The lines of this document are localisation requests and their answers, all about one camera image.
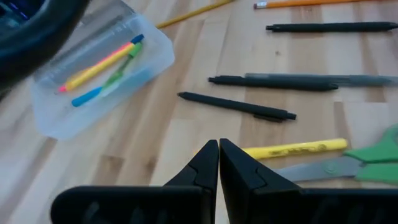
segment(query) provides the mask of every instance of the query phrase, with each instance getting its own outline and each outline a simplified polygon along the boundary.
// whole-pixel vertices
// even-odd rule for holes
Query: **clear plastic pencil case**
[[[32,99],[38,130],[56,139],[68,139],[117,104],[131,96],[174,62],[171,41],[144,17],[121,1],[89,7],[63,49],[34,74]],[[74,107],[72,100],[103,85],[127,56],[81,86],[66,93],[59,87],[106,58],[135,36],[143,34],[142,50],[124,70],[124,75],[97,97]]]

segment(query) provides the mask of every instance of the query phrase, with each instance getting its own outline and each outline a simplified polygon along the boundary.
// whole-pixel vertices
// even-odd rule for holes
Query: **pen tip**
[[[286,117],[286,118],[287,118],[287,119],[296,120],[297,115],[296,115],[296,114],[293,114],[293,113],[287,113],[287,117]]]
[[[66,88],[65,85],[63,85],[63,86],[61,86],[61,87],[58,89],[58,91],[59,91],[60,93],[65,93],[65,92],[67,91],[67,88]]]

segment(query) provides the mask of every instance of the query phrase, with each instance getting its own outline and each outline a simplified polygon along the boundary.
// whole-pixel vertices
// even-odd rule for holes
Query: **wooden surface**
[[[209,4],[209,0],[126,0],[154,23]],[[209,139],[241,147],[346,138],[351,147],[375,143],[398,123],[398,89],[342,88],[333,93],[210,85],[214,75],[246,72],[398,76],[398,34],[270,34],[265,26],[290,22],[398,22],[398,2],[263,9],[237,0],[164,29],[175,64],[94,126],[69,141],[35,130],[27,83],[0,104],[0,223],[49,223],[52,200],[77,185],[162,185]],[[283,108],[293,122],[274,124],[250,114],[187,102],[179,91]],[[272,168],[335,157],[337,152],[263,161]],[[305,187],[392,187],[330,180]],[[227,223],[218,194],[217,223]]]

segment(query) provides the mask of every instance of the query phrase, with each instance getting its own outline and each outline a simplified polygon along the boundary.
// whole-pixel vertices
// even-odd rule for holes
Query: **pen clip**
[[[240,77],[240,76],[236,76],[236,75],[219,75],[219,76],[217,76],[216,78],[221,78],[221,77],[223,77],[223,78],[244,78],[244,77]]]
[[[259,115],[259,114],[253,114],[253,116],[255,118],[258,118],[258,119],[264,119],[266,121],[276,122],[276,123],[281,123],[281,122],[283,122],[285,120],[285,119],[282,119],[282,118],[274,118],[274,117],[264,116],[264,115]]]

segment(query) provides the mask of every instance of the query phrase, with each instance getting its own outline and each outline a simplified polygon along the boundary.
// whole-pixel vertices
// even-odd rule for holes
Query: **scissor blade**
[[[354,177],[361,169],[362,162],[348,156],[326,159],[319,162],[299,164],[275,172],[286,179],[295,181],[322,180],[335,177]]]

